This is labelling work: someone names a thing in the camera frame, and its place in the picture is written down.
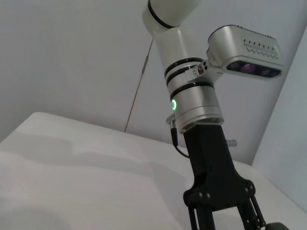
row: white wall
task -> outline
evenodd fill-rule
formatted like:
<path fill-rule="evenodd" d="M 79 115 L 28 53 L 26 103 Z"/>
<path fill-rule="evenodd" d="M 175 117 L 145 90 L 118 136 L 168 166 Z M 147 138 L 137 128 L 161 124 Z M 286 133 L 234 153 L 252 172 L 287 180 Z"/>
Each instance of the white wall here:
<path fill-rule="evenodd" d="M 124 130 L 151 36 L 144 0 L 0 0 L 0 140 L 33 112 Z"/>
<path fill-rule="evenodd" d="M 253 167 L 307 212 L 307 30 Z"/>
<path fill-rule="evenodd" d="M 277 38 L 285 66 L 289 68 L 306 22 L 305 0 L 206 0 L 183 26 L 198 32 L 205 50 L 209 35 L 226 24 L 238 24 L 271 35 Z M 252 163 L 284 78 L 261 81 L 224 75 L 217 81 L 215 89 L 225 118 L 225 136 L 238 141 L 238 147 L 230 149 L 234 160 Z M 165 123 L 172 113 L 168 98 L 161 61 L 153 45 L 128 132 L 171 143 Z M 185 146 L 182 137 L 179 142 Z"/>

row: black cable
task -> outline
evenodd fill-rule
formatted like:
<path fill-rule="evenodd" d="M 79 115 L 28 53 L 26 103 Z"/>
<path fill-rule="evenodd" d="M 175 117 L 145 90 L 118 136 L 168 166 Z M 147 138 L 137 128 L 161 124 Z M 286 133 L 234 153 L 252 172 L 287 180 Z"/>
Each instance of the black cable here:
<path fill-rule="evenodd" d="M 182 156 L 184 156 L 184 157 L 186 157 L 186 158 L 190 158 L 188 155 L 184 154 L 184 153 L 178 148 L 178 146 L 175 146 L 175 149 L 176 149 Z"/>
<path fill-rule="evenodd" d="M 171 128 L 171 135 L 172 135 L 172 141 L 175 149 L 184 157 L 189 158 L 187 154 L 184 154 L 179 148 L 178 148 L 178 136 L 177 136 L 177 129 L 175 127 Z"/>

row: white tabletop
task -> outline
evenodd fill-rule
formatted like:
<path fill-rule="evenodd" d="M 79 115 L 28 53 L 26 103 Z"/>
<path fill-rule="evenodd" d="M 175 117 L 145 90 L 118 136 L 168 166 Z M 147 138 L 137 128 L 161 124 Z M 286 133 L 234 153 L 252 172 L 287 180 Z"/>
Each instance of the white tabletop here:
<path fill-rule="evenodd" d="M 305 230 L 307 215 L 252 167 L 267 222 Z M 189 230 L 182 195 L 189 160 L 173 146 L 35 113 L 0 144 L 2 230 Z M 237 209 L 214 213 L 217 230 L 243 230 Z"/>

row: depth camera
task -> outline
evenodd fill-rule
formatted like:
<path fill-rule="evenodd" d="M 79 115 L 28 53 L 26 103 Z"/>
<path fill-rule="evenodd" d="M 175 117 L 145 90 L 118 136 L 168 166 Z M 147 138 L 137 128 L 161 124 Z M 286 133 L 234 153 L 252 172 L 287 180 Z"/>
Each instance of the depth camera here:
<path fill-rule="evenodd" d="M 283 58 L 276 39 L 236 25 L 215 30 L 208 39 L 209 61 L 224 73 L 266 78 L 283 73 Z"/>

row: ventilation grille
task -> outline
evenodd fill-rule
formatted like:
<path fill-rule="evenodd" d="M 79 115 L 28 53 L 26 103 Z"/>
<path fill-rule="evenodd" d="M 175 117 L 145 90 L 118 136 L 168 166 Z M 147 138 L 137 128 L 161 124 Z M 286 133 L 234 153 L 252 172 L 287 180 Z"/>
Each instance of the ventilation grille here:
<path fill-rule="evenodd" d="M 279 59 L 278 53 L 274 47 L 269 47 L 261 43 L 248 41 L 247 39 L 244 39 L 244 46 L 250 53 L 263 55 L 264 57 L 273 58 L 275 60 Z"/>

